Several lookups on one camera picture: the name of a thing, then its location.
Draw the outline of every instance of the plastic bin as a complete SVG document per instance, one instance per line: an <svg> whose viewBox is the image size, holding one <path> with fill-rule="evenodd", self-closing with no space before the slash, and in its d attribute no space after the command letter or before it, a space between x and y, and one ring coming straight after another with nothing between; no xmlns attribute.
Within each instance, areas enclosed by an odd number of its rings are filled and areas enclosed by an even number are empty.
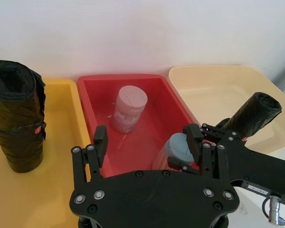
<svg viewBox="0 0 285 228"><path fill-rule="evenodd" d="M254 92L271 95L282 113L254 136L246 147L268 154L285 147L285 94L267 77L247 66L178 66L169 83L199 123L216 125L231 117Z"/></svg>
<svg viewBox="0 0 285 228"><path fill-rule="evenodd" d="M170 136L192 123L167 81L159 75L84 76L77 84L90 139L97 125L106 125L108 129L109 144L102 168L106 177L151 169ZM135 129L123 134L115 131L110 122L118 91L127 85L141 88L148 96L148 103Z"/></svg>
<svg viewBox="0 0 285 228"><path fill-rule="evenodd" d="M33 171L14 172L0 148L0 227L75 228L69 209L74 190L71 148L90 143L76 84L44 79L47 138L44 159Z"/></svg>

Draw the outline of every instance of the blue lid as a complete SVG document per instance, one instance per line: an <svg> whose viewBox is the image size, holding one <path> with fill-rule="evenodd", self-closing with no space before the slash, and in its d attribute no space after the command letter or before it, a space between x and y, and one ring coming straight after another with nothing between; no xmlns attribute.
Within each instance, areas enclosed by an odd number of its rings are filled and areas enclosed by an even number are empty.
<svg viewBox="0 0 285 228"><path fill-rule="evenodd" d="M173 134L166 142L164 151L167 157L175 157L191 165L194 159L189 151L186 137L187 136L183 133Z"/></svg>

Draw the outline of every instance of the black garbage bag roll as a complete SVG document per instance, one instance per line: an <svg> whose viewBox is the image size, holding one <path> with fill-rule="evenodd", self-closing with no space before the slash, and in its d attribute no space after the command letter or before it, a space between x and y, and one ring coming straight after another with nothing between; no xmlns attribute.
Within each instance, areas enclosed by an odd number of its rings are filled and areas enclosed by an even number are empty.
<svg viewBox="0 0 285 228"><path fill-rule="evenodd" d="M268 94L254 93L223 126L247 138L265 127L282 111L280 103Z"/></svg>
<svg viewBox="0 0 285 228"><path fill-rule="evenodd" d="M26 66L0 60L0 146L16 172L43 159L45 84Z"/></svg>

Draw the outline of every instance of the white jar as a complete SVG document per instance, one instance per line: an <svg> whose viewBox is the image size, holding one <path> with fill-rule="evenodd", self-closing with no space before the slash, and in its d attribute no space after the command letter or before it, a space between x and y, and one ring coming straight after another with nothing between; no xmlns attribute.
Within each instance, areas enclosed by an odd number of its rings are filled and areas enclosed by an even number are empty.
<svg viewBox="0 0 285 228"><path fill-rule="evenodd" d="M134 129L148 101L147 94L140 88L127 85L119 90L112 126L121 133Z"/></svg>

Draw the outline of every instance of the beige bin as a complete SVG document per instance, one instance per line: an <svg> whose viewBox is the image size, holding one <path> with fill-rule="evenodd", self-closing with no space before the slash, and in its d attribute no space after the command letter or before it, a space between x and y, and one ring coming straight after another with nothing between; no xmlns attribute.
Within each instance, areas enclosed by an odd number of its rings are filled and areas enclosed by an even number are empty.
<svg viewBox="0 0 285 228"><path fill-rule="evenodd" d="M285 147L285 94L258 71L247 66L178 66L170 70L168 81L200 124L216 125L231 117L254 92L271 95L282 113L246 146L265 154Z"/></svg>

